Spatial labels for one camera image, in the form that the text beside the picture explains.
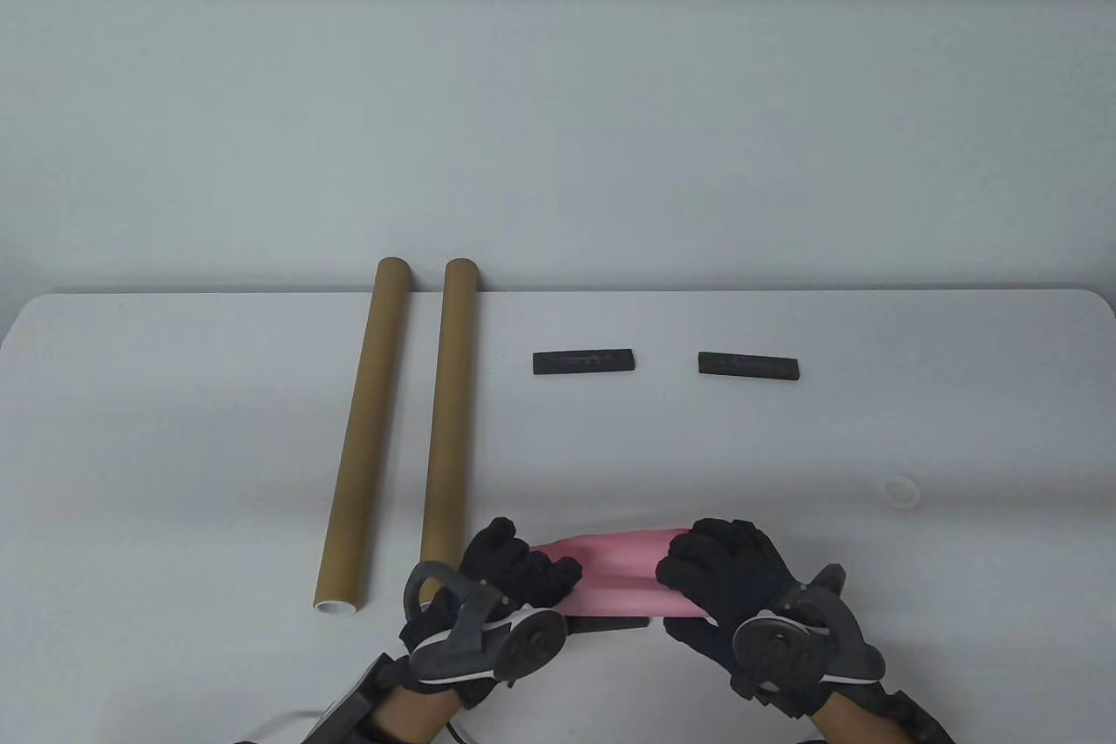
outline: pink foam pad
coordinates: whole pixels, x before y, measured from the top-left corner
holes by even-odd
[[[574,592],[557,607],[566,616],[704,617],[682,593],[655,581],[655,566],[685,529],[579,535],[535,549],[552,560],[576,558],[584,571]]]

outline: hand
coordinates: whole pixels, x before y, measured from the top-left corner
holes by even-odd
[[[581,564],[573,558],[551,561],[541,552],[532,552],[526,541],[516,538],[516,524],[507,518],[496,518],[474,535],[461,559],[460,571],[473,581],[487,581],[500,590],[508,605],[492,612],[490,619],[503,619],[530,605],[552,608],[574,590],[581,580]],[[414,651],[425,639],[449,630],[458,618],[461,602],[445,588],[434,593],[434,599],[422,612],[404,626],[400,639],[408,651]],[[446,690],[450,686],[430,686],[404,679],[403,686],[421,692]],[[496,680],[470,680],[458,684],[455,690],[466,708],[488,697]]]
[[[705,518],[671,541],[655,569],[658,583],[677,590],[716,622],[664,619],[666,632],[742,675],[732,654],[732,635],[760,610],[772,607],[797,584],[770,539],[749,521]]]

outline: gray wall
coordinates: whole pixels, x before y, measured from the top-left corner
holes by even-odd
[[[1116,292],[1116,0],[0,0],[55,287]]]

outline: cardboard tube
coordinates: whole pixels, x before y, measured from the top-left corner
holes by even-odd
[[[352,613],[364,606],[372,518],[384,468],[395,377],[402,354],[411,269],[402,258],[384,258],[376,269],[337,487],[326,529],[314,607]]]
[[[422,560],[443,561],[450,566],[460,563],[465,538],[479,281],[477,265],[466,258],[455,258],[445,265],[426,506],[422,521]],[[435,589],[436,586],[425,587],[424,598],[432,596]]]

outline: person's right hand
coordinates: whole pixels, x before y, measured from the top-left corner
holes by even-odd
[[[798,582],[771,544],[749,521],[705,518],[671,541],[655,569],[658,583],[677,590],[716,622],[664,619],[666,632],[721,665],[742,674],[732,635],[760,610],[773,607]]]

